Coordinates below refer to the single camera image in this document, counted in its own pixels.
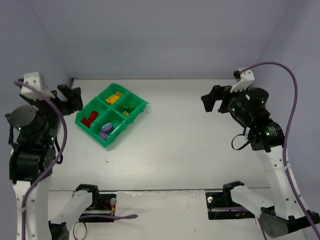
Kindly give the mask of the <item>green lego brick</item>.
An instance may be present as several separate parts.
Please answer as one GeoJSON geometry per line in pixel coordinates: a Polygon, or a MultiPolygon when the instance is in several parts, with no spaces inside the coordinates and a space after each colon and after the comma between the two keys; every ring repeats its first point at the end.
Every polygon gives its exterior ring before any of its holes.
{"type": "Polygon", "coordinates": [[[133,104],[130,104],[128,105],[128,110],[130,112],[134,111],[140,104],[139,103],[133,103],[133,104]]]}

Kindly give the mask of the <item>green compartment tray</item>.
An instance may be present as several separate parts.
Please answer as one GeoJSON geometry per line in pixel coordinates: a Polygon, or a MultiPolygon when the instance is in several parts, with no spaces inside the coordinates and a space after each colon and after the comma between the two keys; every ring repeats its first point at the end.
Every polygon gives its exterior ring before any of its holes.
{"type": "Polygon", "coordinates": [[[144,112],[148,104],[149,103],[147,101],[123,86],[117,83],[111,83],[76,114],[75,124],[98,144],[107,148],[115,142],[120,133],[126,130],[128,125],[135,121],[138,115],[144,112]],[[109,96],[115,95],[117,92],[121,92],[123,95],[114,104],[107,104],[105,99],[109,96]],[[139,106],[134,111],[130,111],[129,116],[124,116],[123,106],[135,103],[138,103],[139,106]],[[81,123],[81,120],[88,119],[92,111],[97,111],[98,116],[91,123],[90,128],[88,128],[81,123]],[[103,141],[98,134],[101,132],[101,126],[108,122],[113,124],[114,130],[107,133],[108,138],[106,141],[103,141]]]}

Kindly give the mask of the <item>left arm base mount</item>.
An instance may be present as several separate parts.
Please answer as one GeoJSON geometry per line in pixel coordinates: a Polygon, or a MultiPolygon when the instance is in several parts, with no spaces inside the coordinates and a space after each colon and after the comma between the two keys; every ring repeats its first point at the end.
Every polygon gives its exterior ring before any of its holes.
{"type": "Polygon", "coordinates": [[[87,208],[80,219],[84,223],[113,223],[115,220],[103,216],[114,216],[116,212],[117,194],[115,192],[102,192],[96,206],[87,208]]]}

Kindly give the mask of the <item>purple oval lego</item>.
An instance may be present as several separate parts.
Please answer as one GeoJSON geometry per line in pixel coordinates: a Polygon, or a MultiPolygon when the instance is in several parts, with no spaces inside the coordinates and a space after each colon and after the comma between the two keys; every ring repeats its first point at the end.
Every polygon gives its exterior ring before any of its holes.
{"type": "Polygon", "coordinates": [[[107,122],[100,127],[103,133],[110,133],[114,130],[114,125],[111,122],[107,122]]]}

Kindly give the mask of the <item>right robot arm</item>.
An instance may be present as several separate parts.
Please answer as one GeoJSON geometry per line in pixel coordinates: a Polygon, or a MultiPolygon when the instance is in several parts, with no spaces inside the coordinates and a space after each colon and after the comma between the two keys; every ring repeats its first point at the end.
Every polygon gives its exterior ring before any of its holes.
{"type": "Polygon", "coordinates": [[[216,101],[221,101],[218,112],[229,113],[243,128],[245,146],[251,146],[265,171],[273,200],[269,201],[248,189],[241,181],[226,183],[221,192],[208,194],[210,219],[234,217],[251,213],[257,218],[265,236],[278,238],[320,222],[320,215],[300,206],[304,201],[288,160],[283,156],[285,135],[270,118],[266,109],[269,93],[262,88],[248,88],[232,92],[231,86],[215,85],[203,95],[206,112],[211,112],[216,101]]]}

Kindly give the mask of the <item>red long lego brick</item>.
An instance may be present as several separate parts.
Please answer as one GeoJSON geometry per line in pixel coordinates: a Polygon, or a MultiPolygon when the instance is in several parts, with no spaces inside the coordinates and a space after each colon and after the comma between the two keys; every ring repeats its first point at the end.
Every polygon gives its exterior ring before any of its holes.
{"type": "Polygon", "coordinates": [[[89,117],[87,118],[91,123],[98,117],[99,113],[97,111],[92,111],[89,117]]]}

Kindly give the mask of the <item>purple rectangular lego brick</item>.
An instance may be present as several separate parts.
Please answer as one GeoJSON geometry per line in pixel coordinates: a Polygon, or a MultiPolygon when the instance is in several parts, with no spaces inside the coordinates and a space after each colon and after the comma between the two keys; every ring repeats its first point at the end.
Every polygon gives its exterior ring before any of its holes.
{"type": "Polygon", "coordinates": [[[103,132],[103,131],[101,131],[101,132],[98,134],[98,136],[99,136],[103,141],[106,141],[107,138],[108,138],[108,134],[105,133],[105,132],[103,132]]]}

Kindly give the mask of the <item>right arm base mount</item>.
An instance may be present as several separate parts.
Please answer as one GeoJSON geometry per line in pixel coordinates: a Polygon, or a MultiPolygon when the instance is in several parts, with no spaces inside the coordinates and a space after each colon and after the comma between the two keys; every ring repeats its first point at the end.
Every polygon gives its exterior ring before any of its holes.
{"type": "Polygon", "coordinates": [[[222,191],[205,192],[209,220],[254,219],[255,215],[237,203],[226,203],[222,191]]]}

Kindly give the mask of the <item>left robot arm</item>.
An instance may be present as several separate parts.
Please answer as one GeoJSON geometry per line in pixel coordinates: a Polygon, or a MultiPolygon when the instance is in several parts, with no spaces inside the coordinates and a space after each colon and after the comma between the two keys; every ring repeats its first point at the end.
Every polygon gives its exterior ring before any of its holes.
{"type": "Polygon", "coordinates": [[[64,117],[83,108],[81,89],[62,84],[55,91],[43,90],[23,82],[20,96],[26,105],[5,117],[9,123],[8,142],[12,146],[9,178],[17,206],[19,240],[67,240],[72,227],[86,209],[98,204],[96,185],[80,184],[69,203],[52,219],[48,218],[49,186],[53,167],[61,162],[65,144],[58,144],[58,129],[67,129],[64,117]],[[17,138],[12,132],[19,131],[17,138]]]}

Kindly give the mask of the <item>yellow oval lego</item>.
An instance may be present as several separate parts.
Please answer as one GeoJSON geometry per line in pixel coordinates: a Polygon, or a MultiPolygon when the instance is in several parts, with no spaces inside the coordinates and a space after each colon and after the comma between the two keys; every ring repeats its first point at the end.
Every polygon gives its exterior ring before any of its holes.
{"type": "Polygon", "coordinates": [[[120,97],[118,95],[111,95],[105,99],[106,103],[109,105],[113,105],[120,97]]]}

